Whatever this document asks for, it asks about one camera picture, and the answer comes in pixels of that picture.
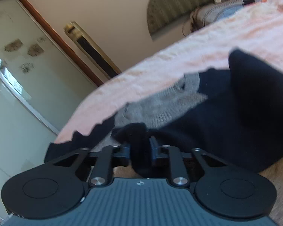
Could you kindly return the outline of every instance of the pink bedspread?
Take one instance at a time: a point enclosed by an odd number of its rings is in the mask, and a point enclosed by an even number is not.
[[[229,52],[251,52],[283,72],[283,0],[245,7],[234,16],[207,26],[145,59],[92,92],[62,129],[56,143],[75,130],[89,134],[93,126],[125,103],[160,91],[185,72],[228,68]],[[283,225],[283,159],[262,173],[278,190],[271,217]]]

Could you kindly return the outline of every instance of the beige wall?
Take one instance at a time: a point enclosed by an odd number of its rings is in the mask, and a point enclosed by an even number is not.
[[[64,34],[63,27],[69,21],[76,21],[122,71],[183,38],[182,23],[177,23],[152,40],[146,19],[149,0],[28,1],[102,79],[103,75]]]

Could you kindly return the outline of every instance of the glass panel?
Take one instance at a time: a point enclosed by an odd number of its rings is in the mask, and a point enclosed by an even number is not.
[[[0,80],[0,194],[10,177],[43,163],[55,138]],[[6,216],[0,197],[0,217]]]
[[[0,0],[0,69],[22,97],[58,130],[96,88],[16,0]]]

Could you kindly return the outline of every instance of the metal pivot bolt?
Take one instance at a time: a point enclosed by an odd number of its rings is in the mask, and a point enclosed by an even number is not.
[[[173,179],[173,182],[178,185],[185,185],[188,180],[184,177],[176,177],[175,179]]]
[[[90,180],[90,182],[94,185],[102,185],[105,183],[105,179],[102,177],[94,177]]]

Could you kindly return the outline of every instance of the clothing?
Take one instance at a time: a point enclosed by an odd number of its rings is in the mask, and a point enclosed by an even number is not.
[[[283,157],[283,74],[239,50],[230,54],[229,66],[231,81],[218,86],[224,91],[177,120],[151,130],[132,124],[113,134],[118,142],[131,144],[137,173],[159,175],[150,165],[149,137],[182,152],[201,148],[253,172]],[[199,90],[209,94],[211,88]]]
[[[179,118],[188,110],[196,107],[208,97],[222,90],[223,82],[229,82],[228,70],[209,69],[202,73],[185,74],[182,79],[164,91],[151,95],[141,101],[128,103],[112,117],[98,124],[89,136],[78,132],[71,141],[63,144],[51,143],[44,161],[50,161],[78,148],[97,148],[116,143],[111,138],[114,128],[130,123],[144,123],[147,128],[159,128]]]

